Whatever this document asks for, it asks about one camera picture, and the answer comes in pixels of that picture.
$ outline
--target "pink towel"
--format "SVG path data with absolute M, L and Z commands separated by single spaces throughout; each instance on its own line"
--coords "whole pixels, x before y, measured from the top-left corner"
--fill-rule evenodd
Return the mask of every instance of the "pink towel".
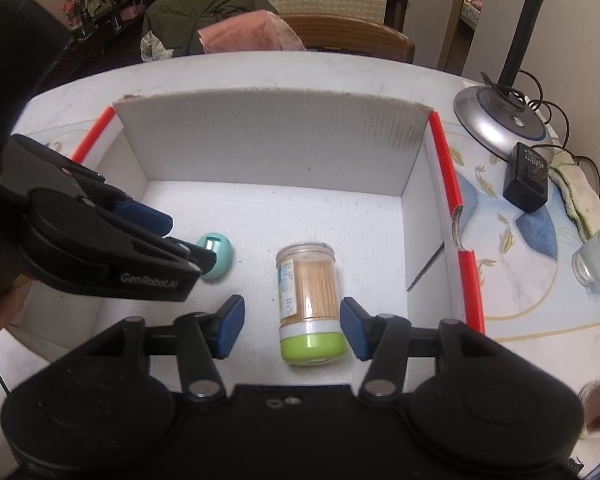
M 305 50 L 284 20 L 268 10 L 254 10 L 198 31 L 206 54 L 247 50 Z

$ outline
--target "glass cup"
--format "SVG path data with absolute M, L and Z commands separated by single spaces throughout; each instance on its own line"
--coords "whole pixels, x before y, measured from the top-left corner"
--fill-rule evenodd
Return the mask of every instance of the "glass cup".
M 584 286 L 600 280 L 600 229 L 573 253 L 571 266 L 577 280 Z

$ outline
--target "teal plastic object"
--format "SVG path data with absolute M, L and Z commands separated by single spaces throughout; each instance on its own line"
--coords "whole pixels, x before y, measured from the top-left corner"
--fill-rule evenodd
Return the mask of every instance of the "teal plastic object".
M 211 282 L 224 276 L 234 259 L 234 247 L 229 238 L 220 233 L 207 233 L 196 242 L 196 245 L 216 253 L 216 264 L 208 273 L 202 275 L 202 279 Z

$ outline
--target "jar label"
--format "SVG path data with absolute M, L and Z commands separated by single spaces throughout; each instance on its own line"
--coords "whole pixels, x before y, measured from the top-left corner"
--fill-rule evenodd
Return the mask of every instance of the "jar label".
M 296 314 L 298 303 L 296 301 L 296 277 L 292 259 L 285 260 L 278 267 L 278 291 L 280 293 L 280 319 Z

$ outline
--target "lamp base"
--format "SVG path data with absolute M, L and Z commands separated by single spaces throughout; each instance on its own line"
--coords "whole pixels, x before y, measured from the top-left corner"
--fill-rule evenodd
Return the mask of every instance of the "lamp base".
M 552 144 L 536 112 L 517 97 L 511 95 L 510 99 L 505 99 L 491 86 L 471 86 L 458 92 L 454 111 L 472 137 L 502 160 L 509 160 L 518 142 L 531 147 Z M 551 162 L 551 148 L 540 148 L 538 152 Z

